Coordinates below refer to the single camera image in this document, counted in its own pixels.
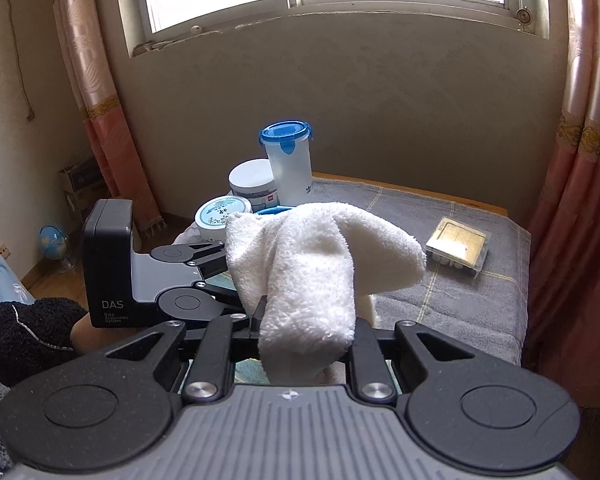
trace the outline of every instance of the curtain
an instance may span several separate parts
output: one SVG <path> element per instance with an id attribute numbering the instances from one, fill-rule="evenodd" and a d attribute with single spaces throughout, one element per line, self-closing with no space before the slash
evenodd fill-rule
<path id="1" fill-rule="evenodd" d="M 164 225 L 136 151 L 102 43 L 95 0 L 53 0 L 69 80 L 91 149 L 112 196 L 134 201 L 141 234 Z"/>
<path id="2" fill-rule="evenodd" d="M 538 371 L 600 407 L 600 0 L 568 0 L 556 144 L 529 225 L 527 344 Z"/>

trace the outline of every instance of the light blue pillow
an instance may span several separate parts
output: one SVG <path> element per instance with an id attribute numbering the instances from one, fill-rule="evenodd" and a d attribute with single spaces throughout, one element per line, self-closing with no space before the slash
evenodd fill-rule
<path id="1" fill-rule="evenodd" d="M 11 270 L 2 256 L 0 256 L 0 303 L 3 301 L 17 301 L 32 304 L 36 300 L 20 283 L 20 280 Z"/>

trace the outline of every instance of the wooden table edge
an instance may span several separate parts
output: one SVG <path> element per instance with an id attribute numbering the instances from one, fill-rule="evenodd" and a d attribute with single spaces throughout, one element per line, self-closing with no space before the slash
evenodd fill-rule
<path id="1" fill-rule="evenodd" d="M 448 200 L 451 202 L 456 202 L 468 207 L 473 207 L 476 209 L 481 209 L 483 211 L 488 211 L 489 213 L 495 213 L 496 215 L 509 217 L 509 212 L 503 207 L 498 207 L 496 205 L 485 204 L 484 202 L 478 202 L 477 200 L 470 200 L 468 198 L 462 198 L 459 196 L 451 196 L 444 193 L 436 193 L 435 191 L 425 191 L 423 189 L 415 189 L 413 187 L 406 186 L 398 186 L 397 184 L 388 184 L 385 182 L 376 182 L 375 180 L 367 180 L 365 178 L 355 178 L 353 176 L 342 176 L 342 175 L 332 175 L 329 173 L 318 173 L 317 171 L 313 172 L 314 177 L 316 178 L 326 178 L 329 180 L 341 180 L 343 182 L 361 182 L 363 184 L 369 184 L 370 186 L 378 186 L 384 187 L 386 189 L 396 189 L 398 191 L 406 191 L 407 193 L 414 193 L 421 196 L 430 196 L 432 198 L 437 198 L 440 200 Z"/>

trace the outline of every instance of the wall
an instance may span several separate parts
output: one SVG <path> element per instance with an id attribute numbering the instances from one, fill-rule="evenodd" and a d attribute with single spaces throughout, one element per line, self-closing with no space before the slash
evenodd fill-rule
<path id="1" fill-rule="evenodd" d="M 290 16 L 128 56 L 118 0 L 97 0 L 114 78 L 160 206 L 192 215 L 262 156 L 257 132 L 309 121 L 315 171 L 503 206 L 525 222 L 554 142 L 566 0 L 544 40 L 403 13 Z"/>
<path id="2" fill-rule="evenodd" d="M 70 228 L 56 172 L 88 153 L 64 70 L 51 0 L 12 0 L 22 69 L 36 118 L 27 123 L 0 0 L 0 243 L 22 277 L 40 259 L 37 234 L 48 222 Z"/>

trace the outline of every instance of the wall outlet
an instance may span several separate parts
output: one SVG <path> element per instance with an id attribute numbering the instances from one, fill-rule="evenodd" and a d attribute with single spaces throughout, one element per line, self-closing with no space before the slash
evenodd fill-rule
<path id="1" fill-rule="evenodd" d="M 6 244 L 0 244 L 0 256 L 2 256 L 5 260 L 9 257 L 11 251 L 7 247 Z"/>

